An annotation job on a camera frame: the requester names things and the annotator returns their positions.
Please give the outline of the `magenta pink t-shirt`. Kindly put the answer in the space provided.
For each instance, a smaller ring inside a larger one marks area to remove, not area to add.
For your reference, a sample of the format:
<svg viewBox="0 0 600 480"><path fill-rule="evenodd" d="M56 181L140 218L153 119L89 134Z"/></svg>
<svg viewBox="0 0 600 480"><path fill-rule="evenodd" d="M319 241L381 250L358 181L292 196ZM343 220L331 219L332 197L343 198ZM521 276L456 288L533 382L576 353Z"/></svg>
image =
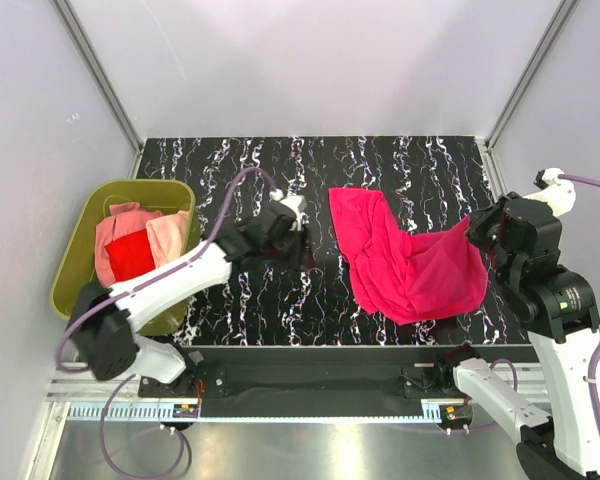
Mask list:
<svg viewBox="0 0 600 480"><path fill-rule="evenodd" d="M329 206L355 300L365 312L406 325L481 306L488 274L465 235L468 217L446 231L409 234L378 190L331 188Z"/></svg>

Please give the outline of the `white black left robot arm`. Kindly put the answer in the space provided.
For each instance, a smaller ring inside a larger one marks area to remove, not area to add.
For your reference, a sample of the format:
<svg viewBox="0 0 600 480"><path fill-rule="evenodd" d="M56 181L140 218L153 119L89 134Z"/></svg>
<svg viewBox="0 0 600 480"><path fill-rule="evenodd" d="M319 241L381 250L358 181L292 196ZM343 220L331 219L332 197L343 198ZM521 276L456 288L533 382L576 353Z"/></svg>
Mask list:
<svg viewBox="0 0 600 480"><path fill-rule="evenodd" d="M110 288L87 284L79 294L69 338L98 381L138 375L176 396L195 386L196 372L178 348L142 334L166 310L190 296L266 263L306 269L311 265L301 195L274 199L256 216L220 229L192 251L147 274Z"/></svg>

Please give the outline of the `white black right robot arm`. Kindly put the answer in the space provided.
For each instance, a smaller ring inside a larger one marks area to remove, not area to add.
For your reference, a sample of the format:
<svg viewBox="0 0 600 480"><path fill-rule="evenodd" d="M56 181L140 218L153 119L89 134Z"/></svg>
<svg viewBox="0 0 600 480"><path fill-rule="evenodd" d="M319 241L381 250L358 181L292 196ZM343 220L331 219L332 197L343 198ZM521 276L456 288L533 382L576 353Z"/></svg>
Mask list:
<svg viewBox="0 0 600 480"><path fill-rule="evenodd" d="M560 218L573 206L545 194L510 193L469 217L466 236L492 260L508 308L539 360L551 410L528 402L463 355L434 371L446 396L468 395L516 448L530 479L600 479L600 318L595 294L559 262Z"/></svg>

